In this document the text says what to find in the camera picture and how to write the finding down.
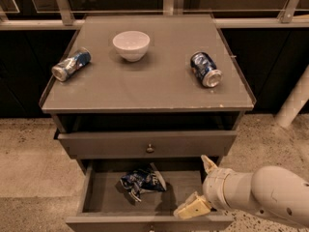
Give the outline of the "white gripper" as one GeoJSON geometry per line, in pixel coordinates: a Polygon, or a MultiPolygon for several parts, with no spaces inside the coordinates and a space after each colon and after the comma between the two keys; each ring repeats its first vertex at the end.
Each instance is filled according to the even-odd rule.
{"type": "Polygon", "coordinates": [[[206,198],[197,191],[193,192],[174,211],[176,218],[189,219],[206,215],[211,211],[211,206],[216,210],[255,210],[255,198],[251,192],[252,173],[218,168],[206,155],[202,155],[201,160],[207,173],[203,183],[206,198]]]}

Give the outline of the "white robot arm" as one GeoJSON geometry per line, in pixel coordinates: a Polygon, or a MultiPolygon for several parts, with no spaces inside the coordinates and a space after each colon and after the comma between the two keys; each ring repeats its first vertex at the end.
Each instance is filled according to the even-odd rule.
{"type": "Polygon", "coordinates": [[[309,227],[309,182],[279,166],[264,166],[253,173],[217,166],[207,156],[202,194],[193,192],[175,211],[181,219],[215,210],[240,210],[252,216],[293,227],[309,227]]]}

